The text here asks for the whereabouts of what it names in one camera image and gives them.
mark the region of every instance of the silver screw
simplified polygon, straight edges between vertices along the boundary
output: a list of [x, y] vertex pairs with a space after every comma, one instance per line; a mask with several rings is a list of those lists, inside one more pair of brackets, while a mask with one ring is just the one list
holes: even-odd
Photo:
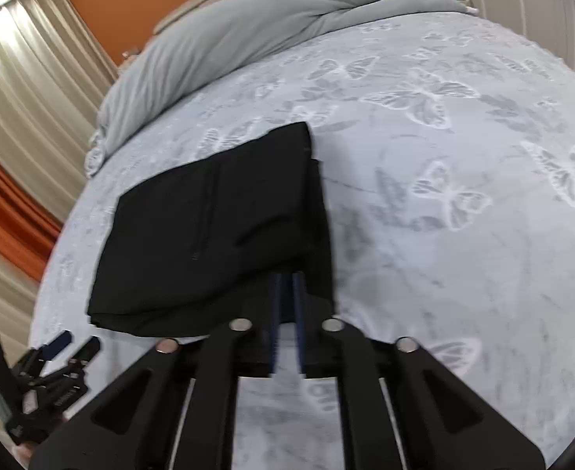
[[339, 332], [344, 328], [344, 322], [335, 318], [323, 321], [323, 329], [327, 332]]
[[252, 327], [252, 322], [247, 318], [235, 318], [231, 323], [229, 323], [229, 326], [231, 330], [236, 332], [246, 332]]
[[400, 338], [396, 342], [396, 348], [398, 348], [403, 353], [412, 353], [412, 351], [416, 351], [420, 347], [418, 346], [418, 343], [412, 338]]
[[174, 353], [178, 350], [178, 341], [176, 339], [163, 339], [157, 344], [159, 353]]

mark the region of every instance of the gray blanket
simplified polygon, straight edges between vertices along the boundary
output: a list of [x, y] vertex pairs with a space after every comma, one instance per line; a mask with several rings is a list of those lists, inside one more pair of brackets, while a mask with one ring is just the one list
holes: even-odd
[[199, 9], [166, 29], [109, 91], [87, 174], [183, 96], [239, 67], [342, 28], [438, 11], [466, 7], [456, 0], [222, 0]]

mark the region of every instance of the bed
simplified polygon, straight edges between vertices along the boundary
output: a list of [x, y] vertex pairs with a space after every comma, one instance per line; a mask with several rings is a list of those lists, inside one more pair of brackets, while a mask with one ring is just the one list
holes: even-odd
[[[76, 344], [102, 339], [91, 396], [156, 341], [85, 315], [118, 197], [304, 120], [323, 163], [338, 316], [378, 340], [415, 337], [548, 465], [571, 444], [575, 73], [564, 62], [459, 9], [400, 14], [255, 59], [155, 116], [92, 156], [35, 308], [33, 346], [63, 329]], [[341, 468], [333, 383], [300, 380], [288, 326], [282, 341], [276, 379], [242, 380], [233, 466]]]

